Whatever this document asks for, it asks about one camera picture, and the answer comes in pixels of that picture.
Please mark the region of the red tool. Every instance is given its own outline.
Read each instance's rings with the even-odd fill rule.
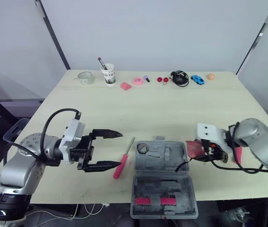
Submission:
[[[161,205],[177,205],[176,198],[160,197],[160,203]],[[149,206],[151,205],[151,198],[137,197],[135,198],[135,205]]]
[[[132,146],[132,144],[134,143],[134,140],[135,140],[135,137],[132,138],[129,146],[128,146],[128,149],[127,151],[125,152],[125,154],[122,156],[122,159],[121,159],[121,164],[119,166],[117,166],[116,170],[115,170],[115,173],[113,174],[113,178],[114,179],[118,179],[122,173],[122,170],[125,166],[125,163],[126,163],[126,160],[128,159],[128,152],[130,150],[130,147]]]

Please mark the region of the floor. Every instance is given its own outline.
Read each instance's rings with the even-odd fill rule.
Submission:
[[[74,212],[75,205],[70,207],[70,210]],[[88,210],[90,211],[92,208],[92,204],[87,205]],[[94,209],[94,213],[97,212],[101,208],[100,204],[97,204]],[[219,227],[217,225],[217,219],[221,216],[221,213],[218,210],[217,203],[215,201],[200,201],[198,202],[198,209],[199,209],[199,217],[195,220],[199,227]],[[28,213],[34,212],[36,210],[43,210],[41,207],[34,207],[34,209]],[[55,213],[56,215],[61,215],[63,217],[66,216],[65,213],[60,213],[57,211],[45,209]],[[62,226],[69,226],[69,227],[78,227],[78,226],[102,226],[102,227],[113,227],[117,226],[120,223],[120,220],[130,220],[130,204],[111,204],[109,207],[104,207],[102,211],[97,215],[92,215],[86,219],[77,219],[77,220],[63,220],[63,219],[56,219],[45,223],[43,227],[62,227]],[[84,205],[81,205],[79,208],[79,212],[77,213],[78,217],[86,217],[88,213],[85,211]],[[43,212],[35,213],[27,217],[25,226],[26,227],[36,227],[39,224],[50,220],[52,218],[51,215]],[[139,221],[139,226],[149,226],[150,222],[155,224],[157,227],[163,226],[165,227],[166,224],[163,221],[158,220],[141,220]],[[129,223],[124,225],[124,227],[130,227]]]

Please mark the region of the gray plastic case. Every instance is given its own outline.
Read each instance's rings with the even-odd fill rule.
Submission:
[[[148,146],[146,154],[138,152],[138,145]],[[137,174],[133,179],[130,215],[134,219],[196,219],[198,207],[188,164],[176,173],[176,167],[187,160],[182,142],[138,141],[136,144]],[[151,205],[135,205],[135,198],[150,198]],[[175,198],[177,205],[161,205],[160,197]]]

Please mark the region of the pink sponge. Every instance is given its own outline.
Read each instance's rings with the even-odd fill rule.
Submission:
[[[131,85],[129,85],[128,83],[125,83],[125,82],[123,82],[121,85],[120,85],[120,87],[123,89],[123,90],[129,90],[132,86]]]

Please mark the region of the pink tape roll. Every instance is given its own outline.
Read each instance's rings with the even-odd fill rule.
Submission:
[[[132,80],[132,83],[135,84],[135,85],[141,85],[141,84],[143,84],[143,78],[141,78],[141,77],[135,77]]]

